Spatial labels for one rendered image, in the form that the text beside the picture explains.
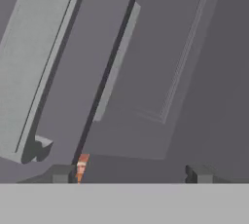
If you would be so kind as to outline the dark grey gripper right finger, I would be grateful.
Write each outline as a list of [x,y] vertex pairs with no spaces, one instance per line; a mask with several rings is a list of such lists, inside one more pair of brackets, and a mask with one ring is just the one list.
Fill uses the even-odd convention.
[[207,166],[186,165],[186,183],[230,183],[229,180],[216,175]]

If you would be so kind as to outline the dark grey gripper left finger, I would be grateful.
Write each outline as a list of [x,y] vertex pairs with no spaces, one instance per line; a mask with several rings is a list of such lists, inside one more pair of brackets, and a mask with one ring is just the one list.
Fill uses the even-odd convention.
[[44,173],[22,180],[22,183],[75,183],[74,165],[53,165]]

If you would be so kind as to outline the dark grey panelled cabinet door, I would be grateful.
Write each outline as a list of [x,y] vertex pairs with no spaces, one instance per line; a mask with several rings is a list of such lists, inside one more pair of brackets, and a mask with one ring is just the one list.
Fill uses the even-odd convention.
[[217,0],[136,2],[141,10],[122,67],[84,151],[162,160]]

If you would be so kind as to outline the plain dark grey cabinet door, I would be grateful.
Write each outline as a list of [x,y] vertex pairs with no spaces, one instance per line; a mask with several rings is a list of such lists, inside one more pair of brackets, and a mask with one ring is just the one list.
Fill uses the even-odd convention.
[[38,133],[44,163],[71,164],[84,145],[135,0],[83,0],[56,70]]

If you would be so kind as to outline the light grey cabinet door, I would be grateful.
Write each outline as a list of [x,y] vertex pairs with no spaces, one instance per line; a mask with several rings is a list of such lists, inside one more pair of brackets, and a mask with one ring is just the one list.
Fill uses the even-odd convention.
[[42,161],[53,143],[36,135],[61,48],[81,0],[17,0],[0,42],[0,157]]

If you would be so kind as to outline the small orange red object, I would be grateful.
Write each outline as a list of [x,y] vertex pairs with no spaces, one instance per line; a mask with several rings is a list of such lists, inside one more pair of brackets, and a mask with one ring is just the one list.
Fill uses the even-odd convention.
[[77,183],[80,183],[82,181],[84,173],[87,168],[88,161],[89,161],[89,154],[82,154],[80,156],[77,163],[77,173],[76,173]]

